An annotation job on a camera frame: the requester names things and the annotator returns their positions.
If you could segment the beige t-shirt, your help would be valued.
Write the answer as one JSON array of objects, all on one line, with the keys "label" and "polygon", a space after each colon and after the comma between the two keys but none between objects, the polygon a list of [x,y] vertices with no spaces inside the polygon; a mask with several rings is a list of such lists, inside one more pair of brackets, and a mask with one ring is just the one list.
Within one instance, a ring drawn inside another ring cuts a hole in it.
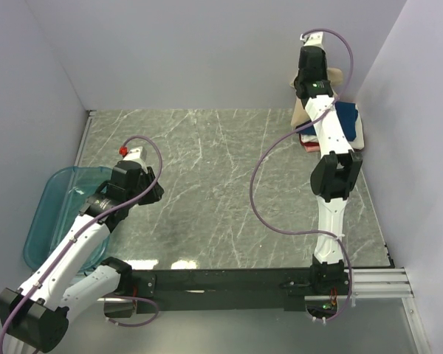
[{"label": "beige t-shirt", "polygon": [[[327,69],[327,77],[332,88],[335,89],[343,84],[344,75],[341,69],[329,67]],[[299,98],[295,101],[295,107],[292,114],[291,126],[296,129],[299,125],[311,122],[309,115],[303,107],[303,103]]]}]

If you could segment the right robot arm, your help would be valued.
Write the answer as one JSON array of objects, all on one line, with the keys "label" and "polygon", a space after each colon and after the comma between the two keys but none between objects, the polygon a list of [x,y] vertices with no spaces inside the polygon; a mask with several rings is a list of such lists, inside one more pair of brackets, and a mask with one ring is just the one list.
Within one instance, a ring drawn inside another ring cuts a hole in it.
[{"label": "right robot arm", "polygon": [[317,197],[320,230],[310,283],[316,291],[328,293],[348,282],[340,241],[344,237],[346,204],[363,158],[351,147],[341,127],[322,47],[301,48],[295,90],[320,146],[320,160],[310,177],[312,192]]}]

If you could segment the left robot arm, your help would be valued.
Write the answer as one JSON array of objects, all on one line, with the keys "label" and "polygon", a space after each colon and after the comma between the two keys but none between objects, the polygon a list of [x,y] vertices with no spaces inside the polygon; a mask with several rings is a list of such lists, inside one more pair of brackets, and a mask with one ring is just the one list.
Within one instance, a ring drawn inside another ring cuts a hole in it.
[{"label": "left robot arm", "polygon": [[162,198],[160,175],[139,159],[118,162],[111,177],[83,202],[67,235],[41,267],[17,289],[0,293],[0,353],[49,353],[97,299],[133,295],[132,267],[116,258],[103,260],[78,282],[73,279],[132,207]]}]

